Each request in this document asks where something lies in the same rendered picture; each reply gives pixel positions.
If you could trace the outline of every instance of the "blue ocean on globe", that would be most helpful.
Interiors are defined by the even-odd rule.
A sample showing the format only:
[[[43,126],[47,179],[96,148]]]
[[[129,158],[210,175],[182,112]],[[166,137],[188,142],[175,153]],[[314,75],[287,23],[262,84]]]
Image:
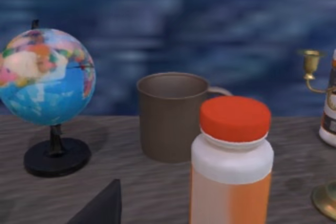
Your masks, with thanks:
[[[73,36],[34,29],[15,37],[0,57],[0,97],[20,118],[57,125],[78,115],[96,84],[93,60]]]

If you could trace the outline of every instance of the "desk globe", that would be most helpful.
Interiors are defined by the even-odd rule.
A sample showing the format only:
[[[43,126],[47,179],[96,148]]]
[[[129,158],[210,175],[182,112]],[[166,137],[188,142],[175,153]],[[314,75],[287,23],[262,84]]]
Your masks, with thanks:
[[[16,116],[50,126],[50,141],[31,147],[24,165],[37,176],[62,176],[81,169],[89,147],[60,138],[60,124],[78,115],[96,84],[93,60],[73,36],[55,29],[32,29],[14,39],[0,55],[0,96]]]

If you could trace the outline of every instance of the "white bottle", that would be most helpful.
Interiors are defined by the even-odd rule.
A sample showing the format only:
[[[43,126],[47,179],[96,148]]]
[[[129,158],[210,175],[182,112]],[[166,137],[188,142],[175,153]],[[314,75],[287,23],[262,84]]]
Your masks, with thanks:
[[[192,144],[190,224],[265,224],[274,152],[270,112],[230,96],[201,106]]]
[[[336,87],[336,50],[332,56],[328,88],[330,87]],[[325,98],[319,135],[323,141],[336,147],[336,92]]]

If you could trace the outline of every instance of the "wooden table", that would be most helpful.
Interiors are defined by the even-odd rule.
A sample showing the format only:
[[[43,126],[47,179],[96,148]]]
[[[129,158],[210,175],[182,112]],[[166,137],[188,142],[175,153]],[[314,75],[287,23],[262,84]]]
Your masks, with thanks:
[[[313,186],[336,178],[336,149],[317,138],[319,122],[273,120],[268,139],[276,157],[268,224],[333,223],[310,202]],[[145,157],[138,118],[80,116],[66,123],[65,136],[86,141],[93,157],[77,173],[49,179],[23,169],[25,151],[47,139],[49,130],[14,116],[0,116],[0,124],[1,224],[65,224],[115,178],[121,179],[123,224],[187,224],[190,164]]]

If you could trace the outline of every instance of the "mug handle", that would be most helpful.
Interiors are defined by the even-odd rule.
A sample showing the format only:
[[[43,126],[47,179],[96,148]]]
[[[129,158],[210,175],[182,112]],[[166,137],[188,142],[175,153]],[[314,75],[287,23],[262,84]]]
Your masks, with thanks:
[[[220,88],[220,87],[209,87],[208,92],[214,93],[214,94],[222,94],[222,95],[233,95],[230,91]]]

